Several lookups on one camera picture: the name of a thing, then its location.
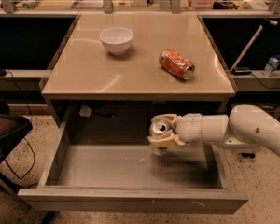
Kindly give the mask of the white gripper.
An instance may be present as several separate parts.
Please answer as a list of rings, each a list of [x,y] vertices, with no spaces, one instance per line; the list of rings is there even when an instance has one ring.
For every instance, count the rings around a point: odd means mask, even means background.
[[[152,135],[147,139],[154,147],[178,147],[200,144],[202,140],[202,118],[199,113],[187,114],[179,117],[177,114],[162,114],[155,116],[151,121],[164,120],[169,125],[175,125],[175,133],[170,130],[162,135]]]

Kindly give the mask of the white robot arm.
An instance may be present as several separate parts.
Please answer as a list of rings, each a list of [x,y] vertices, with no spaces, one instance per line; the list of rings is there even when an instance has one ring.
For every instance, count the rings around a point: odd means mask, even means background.
[[[202,144],[253,153],[265,147],[280,157],[280,122],[253,105],[229,115],[163,114],[151,119],[148,142],[157,150]]]

